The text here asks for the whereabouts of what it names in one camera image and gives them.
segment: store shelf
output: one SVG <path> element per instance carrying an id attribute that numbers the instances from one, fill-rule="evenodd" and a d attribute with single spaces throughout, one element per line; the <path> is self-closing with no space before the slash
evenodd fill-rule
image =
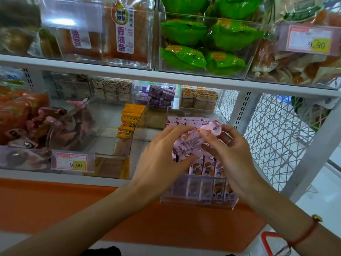
<path id="1" fill-rule="evenodd" d="M 105 65 L 83 64 L 48 60 L 41 58 L 0 55 L 0 65 L 24 67 L 34 70 L 50 70 L 64 73 L 79 73 L 107 77 L 126 78 L 141 81 L 155 81 L 169 84 L 213 87 L 229 90 L 248 90 L 276 95 L 296 95 L 300 97 L 341 97 L 341 91 L 325 88 L 272 84 L 265 82 L 242 81 L 217 77 L 196 76 L 177 73 L 165 73 Z"/>

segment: cartoon character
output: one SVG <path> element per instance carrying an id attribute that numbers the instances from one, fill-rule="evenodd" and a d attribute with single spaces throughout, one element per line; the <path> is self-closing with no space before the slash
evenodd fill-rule
<path id="1" fill-rule="evenodd" d="M 211 171 L 212 163 L 206 162 L 206 163 L 204 164 L 204 167 L 205 167 L 205 172 L 204 172 L 203 175 L 207 175 L 207 176 L 212 175 L 212 171 Z"/>
<path id="2" fill-rule="evenodd" d="M 205 104 L 205 110 L 214 111 L 215 104 L 218 101 L 218 93 L 215 91 L 207 91 L 207 102 Z"/>
<path id="3" fill-rule="evenodd" d="M 182 89 L 181 107 L 193 108 L 194 90 Z"/>
<path id="4" fill-rule="evenodd" d="M 205 109 L 206 101 L 208 98 L 207 92 L 203 90 L 195 91 L 195 100 L 193 108 L 197 108 L 200 110 Z"/>
<path id="5" fill-rule="evenodd" d="M 94 92 L 103 100 L 105 100 L 105 96 L 104 96 L 104 81 L 100 80 L 92 80 L 92 85 L 94 86 Z"/>
<path id="6" fill-rule="evenodd" d="M 200 172 L 199 172 L 199 169 L 200 169 L 200 163 L 194 163 L 192 165 L 192 168 L 193 168 L 193 172 L 192 174 L 195 174 L 195 175 L 200 175 Z"/>
<path id="7" fill-rule="evenodd" d="M 125 81 L 120 82 L 118 86 L 118 95 L 120 101 L 130 102 L 130 89 L 131 89 L 131 82 Z"/>
<path id="8" fill-rule="evenodd" d="M 114 82 L 107 81 L 104 87 L 107 101 L 117 101 L 117 88 Z"/>
<path id="9" fill-rule="evenodd" d="M 223 167 L 222 163 L 219 163 L 217 168 L 218 168 L 218 172 L 216 174 L 220 175 L 221 177 L 225 177 L 224 167 Z"/>

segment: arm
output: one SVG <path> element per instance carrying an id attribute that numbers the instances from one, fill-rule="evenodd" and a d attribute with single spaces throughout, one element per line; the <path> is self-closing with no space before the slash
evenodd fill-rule
<path id="1" fill-rule="evenodd" d="M 293 242 L 302 237 L 313 224 L 306 214 L 288 198 L 281 195 L 254 168 L 249 144 L 232 126 L 223 126 L 228 132 L 218 136 L 201 130 L 204 139 L 212 147 L 203 145 L 224 164 L 224 171 L 233 191 L 261 215 L 286 241 Z M 318 224 L 317 228 L 294 248 L 301 256 L 340 255 L 341 239 Z"/>
<path id="2" fill-rule="evenodd" d="M 75 215 L 0 253 L 1 256 L 80 255 L 130 215 L 168 189 L 196 159 L 173 162 L 174 141 L 192 126 L 169 126 L 143 151 L 133 179 Z"/>

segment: orange counter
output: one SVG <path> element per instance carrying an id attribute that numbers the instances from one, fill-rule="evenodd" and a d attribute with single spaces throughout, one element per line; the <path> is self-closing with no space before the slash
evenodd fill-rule
<path id="1" fill-rule="evenodd" d="M 114 190 L 0 178 L 0 230 L 41 231 Z M 103 240 L 242 252 L 265 225 L 243 202 L 229 211 L 155 201 L 122 222 Z"/>

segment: price tag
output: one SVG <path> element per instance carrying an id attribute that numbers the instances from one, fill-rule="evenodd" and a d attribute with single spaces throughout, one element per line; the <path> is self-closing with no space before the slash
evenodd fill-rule
<path id="1" fill-rule="evenodd" d="M 56 169 L 58 170 L 87 170 L 87 155 L 57 153 Z"/>
<path id="2" fill-rule="evenodd" d="M 290 25 L 286 49 L 328 55 L 331 38 L 332 30 Z"/>

